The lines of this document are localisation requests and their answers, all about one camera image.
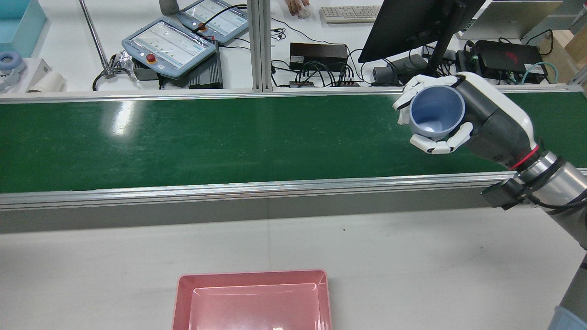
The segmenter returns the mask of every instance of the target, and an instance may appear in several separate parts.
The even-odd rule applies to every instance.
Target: laptop
[[[562,0],[493,0],[457,37],[521,39],[561,4]]]

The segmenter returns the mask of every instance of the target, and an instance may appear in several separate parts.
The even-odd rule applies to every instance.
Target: green conveyor belt
[[[508,95],[546,147],[587,167],[582,93]],[[462,148],[430,156],[396,124],[395,96],[0,105],[0,193],[473,173]]]

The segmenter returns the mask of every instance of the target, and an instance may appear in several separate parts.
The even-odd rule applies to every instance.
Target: red logo
[[[514,61],[514,64],[518,64],[518,57],[512,52],[505,52],[505,54]]]

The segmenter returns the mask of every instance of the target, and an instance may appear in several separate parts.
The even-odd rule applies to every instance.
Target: blue cup
[[[463,120],[465,100],[449,86],[430,86],[411,100],[410,128],[412,133],[440,140]]]

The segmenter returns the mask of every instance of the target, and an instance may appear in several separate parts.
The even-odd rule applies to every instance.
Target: monitor stand
[[[461,1],[455,1],[448,15],[448,24],[440,31],[440,38],[434,47],[434,52],[426,62],[420,55],[411,55],[409,58],[396,60],[389,65],[396,71],[402,83],[407,83],[413,76],[426,75],[438,77],[438,67],[443,62],[444,53],[448,49],[448,44],[453,37],[453,32],[458,30],[458,23],[461,21],[467,5]]]

